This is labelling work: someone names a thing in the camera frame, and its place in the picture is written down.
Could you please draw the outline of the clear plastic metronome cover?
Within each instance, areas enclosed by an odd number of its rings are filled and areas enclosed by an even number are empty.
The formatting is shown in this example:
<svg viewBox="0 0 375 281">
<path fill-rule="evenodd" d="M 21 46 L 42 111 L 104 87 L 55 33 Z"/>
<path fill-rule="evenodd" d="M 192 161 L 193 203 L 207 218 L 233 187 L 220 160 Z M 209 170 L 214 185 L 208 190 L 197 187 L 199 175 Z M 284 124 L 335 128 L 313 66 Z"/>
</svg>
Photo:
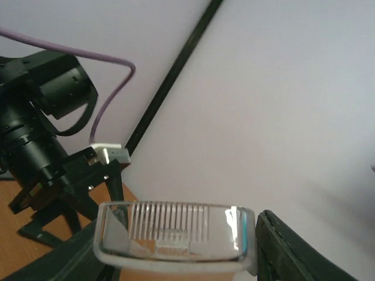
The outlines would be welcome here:
<svg viewBox="0 0 375 281">
<path fill-rule="evenodd" d="M 112 201 L 98 209 L 101 262 L 155 273 L 258 273 L 255 214 L 234 205 Z"/>
</svg>

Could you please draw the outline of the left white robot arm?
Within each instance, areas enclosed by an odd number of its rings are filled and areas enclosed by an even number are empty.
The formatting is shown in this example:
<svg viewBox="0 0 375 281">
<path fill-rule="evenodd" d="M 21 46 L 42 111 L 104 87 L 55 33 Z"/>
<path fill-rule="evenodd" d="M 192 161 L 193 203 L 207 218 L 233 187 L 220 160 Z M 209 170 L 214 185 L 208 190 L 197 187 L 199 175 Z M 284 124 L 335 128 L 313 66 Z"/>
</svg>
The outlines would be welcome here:
<svg viewBox="0 0 375 281">
<path fill-rule="evenodd" d="M 77 233 L 79 216 L 96 219 L 91 188 L 105 183 L 112 200 L 124 198 L 117 160 L 101 160 L 91 147 L 69 155 L 58 141 L 87 125 L 97 98 L 72 55 L 44 50 L 1 58 L 1 172 L 9 172 L 21 187 L 9 203 L 11 211 L 34 210 L 19 235 L 57 247 L 60 238 L 45 225 L 64 216 Z"/>
</svg>

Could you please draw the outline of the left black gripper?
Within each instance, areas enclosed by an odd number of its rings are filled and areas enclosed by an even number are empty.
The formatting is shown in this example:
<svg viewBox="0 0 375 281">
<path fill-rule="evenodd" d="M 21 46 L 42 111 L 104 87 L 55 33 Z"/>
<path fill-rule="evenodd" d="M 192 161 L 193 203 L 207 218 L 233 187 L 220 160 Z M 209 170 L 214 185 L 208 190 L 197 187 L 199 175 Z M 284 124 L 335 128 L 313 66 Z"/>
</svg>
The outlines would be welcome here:
<svg viewBox="0 0 375 281">
<path fill-rule="evenodd" d="M 113 200 L 123 199 L 122 165 L 95 162 L 95 156 L 90 146 L 70 156 L 56 146 L 25 146 L 8 155 L 8 169 L 22 188 L 9 208 L 15 214 L 28 207 L 37 210 L 18 235 L 55 248 L 79 233 L 82 221 L 96 218 L 97 203 L 88 194 L 92 188 L 106 183 Z"/>
</svg>

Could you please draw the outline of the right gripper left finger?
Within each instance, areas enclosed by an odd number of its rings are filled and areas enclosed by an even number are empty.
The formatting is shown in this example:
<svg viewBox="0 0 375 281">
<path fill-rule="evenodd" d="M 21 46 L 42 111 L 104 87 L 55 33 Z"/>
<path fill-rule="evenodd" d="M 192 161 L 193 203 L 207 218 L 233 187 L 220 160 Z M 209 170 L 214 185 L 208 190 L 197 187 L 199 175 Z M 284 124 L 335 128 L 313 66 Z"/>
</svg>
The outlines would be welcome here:
<svg viewBox="0 0 375 281">
<path fill-rule="evenodd" d="M 121 270 L 100 262 L 93 252 L 96 221 L 3 280 L 119 280 Z"/>
</svg>

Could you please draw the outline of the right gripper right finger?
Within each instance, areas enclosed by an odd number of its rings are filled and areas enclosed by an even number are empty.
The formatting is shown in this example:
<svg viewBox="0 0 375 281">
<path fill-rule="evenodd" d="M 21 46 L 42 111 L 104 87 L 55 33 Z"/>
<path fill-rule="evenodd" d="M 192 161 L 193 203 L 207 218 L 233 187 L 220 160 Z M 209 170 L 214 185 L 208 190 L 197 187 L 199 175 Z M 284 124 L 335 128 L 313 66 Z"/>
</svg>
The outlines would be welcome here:
<svg viewBox="0 0 375 281">
<path fill-rule="evenodd" d="M 258 275 L 266 280 L 355 280 L 326 259 L 270 210 L 257 218 L 255 228 Z"/>
</svg>

